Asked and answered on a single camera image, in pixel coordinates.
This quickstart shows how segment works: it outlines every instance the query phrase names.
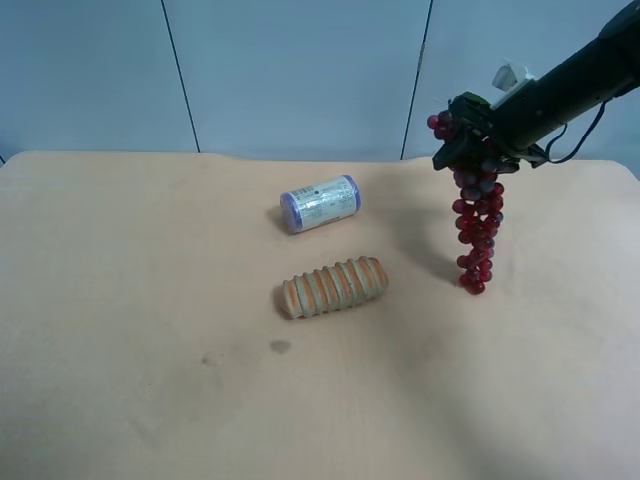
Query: can label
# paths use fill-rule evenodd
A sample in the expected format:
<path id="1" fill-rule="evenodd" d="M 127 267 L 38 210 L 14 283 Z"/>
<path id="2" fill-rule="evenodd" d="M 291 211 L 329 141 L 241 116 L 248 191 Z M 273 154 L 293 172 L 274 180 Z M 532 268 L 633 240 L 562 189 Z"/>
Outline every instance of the can label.
<path id="1" fill-rule="evenodd" d="M 290 193 L 300 211 L 302 230 L 356 213 L 356 195 L 345 177 L 336 177 Z"/>

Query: light blue wall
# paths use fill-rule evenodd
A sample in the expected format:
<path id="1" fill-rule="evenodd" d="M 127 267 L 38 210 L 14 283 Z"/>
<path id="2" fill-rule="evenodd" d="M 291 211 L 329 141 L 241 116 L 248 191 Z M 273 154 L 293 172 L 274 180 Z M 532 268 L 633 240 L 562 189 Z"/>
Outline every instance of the light blue wall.
<path id="1" fill-rule="evenodd" d="M 0 155 L 194 150 L 157 0 L 0 0 Z"/>
<path id="2" fill-rule="evenodd" d="M 542 76 L 593 40 L 627 0 L 435 0 L 405 148 L 405 158 L 440 146 L 426 128 L 447 100 L 472 91 L 490 101 L 501 92 L 491 81 L 503 57 Z M 554 146 L 569 153 L 591 123 L 588 112 Z M 640 91 L 613 101 L 580 158 L 614 159 L 640 175 Z"/>
<path id="3" fill-rule="evenodd" d="M 202 151 L 400 158 L 430 0 L 166 0 Z"/>

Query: black cable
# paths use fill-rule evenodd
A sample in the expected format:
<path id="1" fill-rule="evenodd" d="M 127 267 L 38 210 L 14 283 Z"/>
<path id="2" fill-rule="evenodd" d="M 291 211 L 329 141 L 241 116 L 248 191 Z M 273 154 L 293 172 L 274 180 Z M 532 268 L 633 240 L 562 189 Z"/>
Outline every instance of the black cable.
<path id="1" fill-rule="evenodd" d="M 582 138 L 578 142 L 578 145 L 576 145 L 576 148 L 574 148 L 571 151 L 571 153 L 569 155 L 567 155 L 566 157 L 561 158 L 560 160 L 556 160 L 554 162 L 549 157 L 549 152 L 551 151 L 551 146 L 553 145 L 553 143 L 556 140 L 558 140 L 562 135 L 564 135 L 564 132 L 567 131 L 567 125 L 565 124 L 564 125 L 564 130 L 562 131 L 562 133 L 560 135 L 558 135 L 556 138 L 554 138 L 553 140 L 551 140 L 549 142 L 549 145 L 547 145 L 547 148 L 545 149 L 547 157 L 549 157 L 549 162 L 553 163 L 554 165 L 557 165 L 559 163 L 564 163 L 567 160 L 571 160 L 575 156 L 575 154 L 578 153 L 578 150 L 580 150 L 580 147 L 582 147 L 582 144 L 585 142 L 587 137 L 589 137 L 589 135 L 591 135 L 591 132 L 593 132 L 595 130 L 595 128 L 598 126 L 598 123 L 600 123 L 600 120 L 602 119 L 602 116 L 604 115 L 604 110 L 605 110 L 606 106 L 607 106 L 607 102 L 602 102 L 600 104 L 600 109 L 598 110 L 598 113 L 596 114 L 596 117 L 593 119 L 593 122 L 591 122 L 591 125 L 589 125 L 589 128 L 587 128 L 587 131 L 584 133 L 584 135 L 582 136 Z"/>

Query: grape bunch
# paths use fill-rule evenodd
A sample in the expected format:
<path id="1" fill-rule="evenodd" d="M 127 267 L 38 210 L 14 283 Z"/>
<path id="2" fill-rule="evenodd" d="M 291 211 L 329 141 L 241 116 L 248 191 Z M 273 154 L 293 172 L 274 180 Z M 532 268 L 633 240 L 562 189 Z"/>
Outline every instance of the grape bunch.
<path id="1" fill-rule="evenodd" d="M 451 139 L 451 114 L 448 111 L 432 115 L 427 125 L 437 139 L 445 142 Z M 494 238 L 504 219 L 501 212 L 504 186 L 497 182 L 498 166 L 498 160 L 488 158 L 479 167 L 453 168 L 453 179 L 460 188 L 460 198 L 453 202 L 453 211 L 460 215 L 456 219 L 456 227 L 460 230 L 458 240 L 472 246 L 469 255 L 461 255 L 456 263 L 465 269 L 460 276 L 460 285 L 473 295 L 484 292 L 485 283 L 493 277 Z"/>

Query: beige table surface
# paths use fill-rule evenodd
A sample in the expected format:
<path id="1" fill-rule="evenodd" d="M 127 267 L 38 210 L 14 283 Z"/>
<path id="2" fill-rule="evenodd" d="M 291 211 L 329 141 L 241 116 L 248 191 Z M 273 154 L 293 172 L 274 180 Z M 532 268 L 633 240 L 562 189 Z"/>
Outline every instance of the beige table surface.
<path id="1" fill-rule="evenodd" d="M 297 236 L 282 191 L 349 173 Z M 640 188 L 573 161 L 505 178 L 495 277 L 450 172 L 211 154 L 24 153 L 0 169 L 0 478 L 640 477 Z M 376 256 L 385 295 L 287 321 L 283 279 Z"/>

